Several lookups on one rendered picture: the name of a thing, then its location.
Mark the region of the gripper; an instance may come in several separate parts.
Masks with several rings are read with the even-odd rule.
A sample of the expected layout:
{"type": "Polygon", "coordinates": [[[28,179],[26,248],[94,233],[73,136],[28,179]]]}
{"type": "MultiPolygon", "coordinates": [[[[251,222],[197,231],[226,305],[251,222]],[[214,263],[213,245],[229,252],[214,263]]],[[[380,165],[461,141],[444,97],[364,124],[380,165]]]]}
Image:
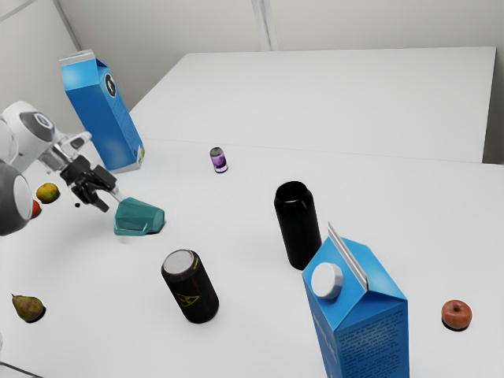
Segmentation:
{"type": "Polygon", "coordinates": [[[92,168],[84,156],[72,161],[61,171],[60,177],[82,203],[92,203],[103,213],[109,210],[109,206],[99,198],[97,191],[109,192],[117,202],[125,200],[124,194],[116,187],[117,178],[101,165],[92,168]]]}

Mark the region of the teal faceted mug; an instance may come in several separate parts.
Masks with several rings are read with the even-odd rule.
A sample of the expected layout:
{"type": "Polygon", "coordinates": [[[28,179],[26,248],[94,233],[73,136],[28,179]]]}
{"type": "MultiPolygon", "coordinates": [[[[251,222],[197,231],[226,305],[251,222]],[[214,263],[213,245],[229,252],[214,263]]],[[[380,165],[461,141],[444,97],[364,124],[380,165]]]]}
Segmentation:
{"type": "Polygon", "coordinates": [[[135,198],[119,202],[114,216],[115,235],[144,236],[159,233],[165,224],[165,211],[135,198]]]}

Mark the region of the yellow-green orange fruit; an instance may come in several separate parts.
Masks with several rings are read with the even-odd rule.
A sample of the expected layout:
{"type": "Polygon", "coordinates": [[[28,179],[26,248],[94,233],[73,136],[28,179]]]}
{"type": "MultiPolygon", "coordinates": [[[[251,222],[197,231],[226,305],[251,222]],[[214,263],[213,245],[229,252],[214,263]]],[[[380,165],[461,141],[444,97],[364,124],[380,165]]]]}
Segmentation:
{"type": "Polygon", "coordinates": [[[44,183],[38,187],[35,195],[41,203],[49,204],[59,198],[60,191],[55,183],[44,183]]]}

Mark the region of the blue carton with round emblem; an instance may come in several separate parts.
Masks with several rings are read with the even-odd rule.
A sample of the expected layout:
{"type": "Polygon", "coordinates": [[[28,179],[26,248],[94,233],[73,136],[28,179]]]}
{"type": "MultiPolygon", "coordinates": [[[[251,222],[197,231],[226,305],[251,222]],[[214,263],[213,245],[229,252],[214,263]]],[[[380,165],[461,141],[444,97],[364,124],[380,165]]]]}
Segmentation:
{"type": "Polygon", "coordinates": [[[65,93],[106,169],[139,169],[143,141],[108,66],[92,50],[66,55],[59,63],[65,93]]]}

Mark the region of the small purple can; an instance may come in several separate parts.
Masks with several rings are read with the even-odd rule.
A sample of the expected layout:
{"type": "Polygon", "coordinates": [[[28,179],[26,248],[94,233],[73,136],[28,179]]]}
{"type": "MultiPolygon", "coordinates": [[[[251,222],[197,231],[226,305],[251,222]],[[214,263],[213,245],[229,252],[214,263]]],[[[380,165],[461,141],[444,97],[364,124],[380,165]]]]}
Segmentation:
{"type": "Polygon", "coordinates": [[[220,147],[216,146],[212,148],[209,152],[209,156],[216,173],[224,173],[228,170],[228,163],[224,151],[220,147]]]}

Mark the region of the black can with yellow symbol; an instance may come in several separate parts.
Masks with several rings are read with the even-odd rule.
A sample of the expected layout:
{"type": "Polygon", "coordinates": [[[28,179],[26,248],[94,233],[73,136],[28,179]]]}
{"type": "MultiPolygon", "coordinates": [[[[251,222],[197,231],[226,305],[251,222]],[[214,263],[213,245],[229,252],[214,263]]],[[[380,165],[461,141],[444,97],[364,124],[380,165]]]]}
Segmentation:
{"type": "Polygon", "coordinates": [[[163,261],[161,275],[188,321],[202,324],[215,317],[219,298],[196,252],[173,251],[163,261]]]}

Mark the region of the green-yellow pear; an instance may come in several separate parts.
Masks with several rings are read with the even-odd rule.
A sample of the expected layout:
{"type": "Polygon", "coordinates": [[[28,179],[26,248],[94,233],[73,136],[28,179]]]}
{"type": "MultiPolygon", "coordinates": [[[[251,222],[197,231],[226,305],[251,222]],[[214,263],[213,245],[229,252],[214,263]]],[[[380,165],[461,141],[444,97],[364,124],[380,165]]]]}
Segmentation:
{"type": "Polygon", "coordinates": [[[26,322],[38,320],[44,311],[41,300],[32,296],[12,295],[12,304],[18,317],[26,322]]]}

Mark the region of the tall plain black can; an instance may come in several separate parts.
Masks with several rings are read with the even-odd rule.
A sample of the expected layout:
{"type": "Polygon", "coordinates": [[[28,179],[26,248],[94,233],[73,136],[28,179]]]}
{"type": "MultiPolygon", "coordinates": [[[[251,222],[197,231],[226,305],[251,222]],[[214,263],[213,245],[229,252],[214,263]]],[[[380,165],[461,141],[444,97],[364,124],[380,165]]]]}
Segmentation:
{"type": "Polygon", "coordinates": [[[322,244],[313,195],[304,183],[289,181],[277,188],[274,207],[288,261],[303,270],[322,244]]]}

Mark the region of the blue carton with white cap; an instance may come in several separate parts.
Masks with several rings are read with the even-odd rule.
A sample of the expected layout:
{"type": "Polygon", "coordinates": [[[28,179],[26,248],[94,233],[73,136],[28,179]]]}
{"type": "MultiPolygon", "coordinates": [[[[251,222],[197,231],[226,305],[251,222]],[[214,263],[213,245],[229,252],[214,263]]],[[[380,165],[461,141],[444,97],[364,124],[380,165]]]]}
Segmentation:
{"type": "Polygon", "coordinates": [[[410,378],[408,301],[366,245],[330,225],[302,278],[328,378],[410,378]]]}

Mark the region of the red apple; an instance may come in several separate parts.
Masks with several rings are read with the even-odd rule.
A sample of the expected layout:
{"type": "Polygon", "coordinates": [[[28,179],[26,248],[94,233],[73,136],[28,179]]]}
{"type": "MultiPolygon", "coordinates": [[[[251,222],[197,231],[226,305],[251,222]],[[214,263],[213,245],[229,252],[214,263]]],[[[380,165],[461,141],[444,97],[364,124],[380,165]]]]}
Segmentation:
{"type": "Polygon", "coordinates": [[[467,328],[473,318],[471,307],[457,299],[445,302],[441,309],[442,321],[450,328],[460,330],[467,328]]]}

